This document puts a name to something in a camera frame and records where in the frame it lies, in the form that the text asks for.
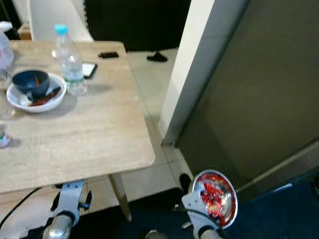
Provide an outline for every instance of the white tile floor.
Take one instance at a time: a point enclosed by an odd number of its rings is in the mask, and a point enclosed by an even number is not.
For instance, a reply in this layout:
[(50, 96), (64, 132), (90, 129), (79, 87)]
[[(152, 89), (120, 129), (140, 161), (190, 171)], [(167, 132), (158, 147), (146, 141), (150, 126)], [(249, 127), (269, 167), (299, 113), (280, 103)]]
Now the white tile floor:
[[(157, 63), (146, 60), (151, 52), (128, 53), (128, 61), (136, 80), (136, 90), (144, 110), (146, 125), (155, 152), (154, 164), (146, 169), (122, 173), (124, 187), (129, 201), (152, 195), (170, 188), (178, 187), (181, 173), (191, 172), (178, 149), (161, 146), (161, 136), (157, 123), (166, 90), (170, 80), (177, 49), (161, 51), (167, 62)], [(93, 193), (91, 213), (118, 205), (107, 176), (86, 180), (83, 196), (88, 190)], [(0, 195), (0, 220), (31, 190)], [(31, 228), (45, 224), (50, 215), (50, 207), (58, 190), (45, 187), (30, 197), (1, 229), (0, 239), (18, 239)]]

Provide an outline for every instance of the white bowl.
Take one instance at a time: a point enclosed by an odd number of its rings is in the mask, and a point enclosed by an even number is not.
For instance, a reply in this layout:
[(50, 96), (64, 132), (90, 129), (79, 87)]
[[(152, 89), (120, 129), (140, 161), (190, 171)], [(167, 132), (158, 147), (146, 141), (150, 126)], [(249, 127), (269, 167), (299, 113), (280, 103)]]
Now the white bowl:
[(55, 97), (53, 97), (47, 103), (41, 106), (29, 106), (31, 104), (31, 101), (28, 100), (26, 95), (18, 91), (13, 84), (11, 84), (8, 87), (8, 90), (6, 91), (6, 98), (8, 99), (9, 103), (16, 108), (19, 108), (21, 110), (24, 110), (30, 113), (41, 113), (41, 112), (50, 111), (56, 108), (63, 100), (64, 94), (66, 92), (66, 83), (65, 83), (65, 80), (61, 78), (60, 76), (52, 74), (52, 73), (48, 73), (48, 74), (49, 74), (50, 86), (47, 93), (52, 92), (52, 90), (55, 89), (56, 87), (61, 87), (61, 90), (58, 92), (58, 94)]

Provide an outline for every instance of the white chair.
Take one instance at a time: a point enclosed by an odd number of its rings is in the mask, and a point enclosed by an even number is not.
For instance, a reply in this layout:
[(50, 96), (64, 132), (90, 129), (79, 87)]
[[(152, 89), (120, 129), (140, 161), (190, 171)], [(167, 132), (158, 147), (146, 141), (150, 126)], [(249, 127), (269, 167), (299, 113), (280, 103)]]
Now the white chair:
[(73, 41), (93, 42), (72, 0), (27, 0), (33, 41), (54, 41), (55, 24), (68, 26)]

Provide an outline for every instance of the plastic water bottle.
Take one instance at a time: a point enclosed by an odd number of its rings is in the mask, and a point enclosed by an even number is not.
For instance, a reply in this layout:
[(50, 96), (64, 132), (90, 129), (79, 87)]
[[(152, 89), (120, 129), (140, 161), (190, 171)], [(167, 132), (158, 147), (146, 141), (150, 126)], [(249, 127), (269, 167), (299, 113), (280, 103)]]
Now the plastic water bottle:
[(67, 90), (72, 95), (83, 95), (86, 93), (86, 83), (81, 55), (69, 37), (66, 25), (55, 25), (54, 29), (57, 34), (55, 55), (60, 63)]

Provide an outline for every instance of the table leg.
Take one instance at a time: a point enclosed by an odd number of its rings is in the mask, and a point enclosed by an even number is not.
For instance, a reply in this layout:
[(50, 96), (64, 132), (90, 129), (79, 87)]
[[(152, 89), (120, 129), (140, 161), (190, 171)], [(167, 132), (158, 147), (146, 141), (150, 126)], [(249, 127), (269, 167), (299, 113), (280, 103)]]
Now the table leg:
[(126, 217), (126, 220), (130, 222), (132, 220), (130, 208), (128, 199), (126, 198), (124, 185), (121, 179), (120, 173), (114, 173), (109, 175), (113, 190), (115, 192), (115, 195), (117, 199), (119, 200), (120, 207), (122, 209), (122, 212), (124, 213), (124, 216)]

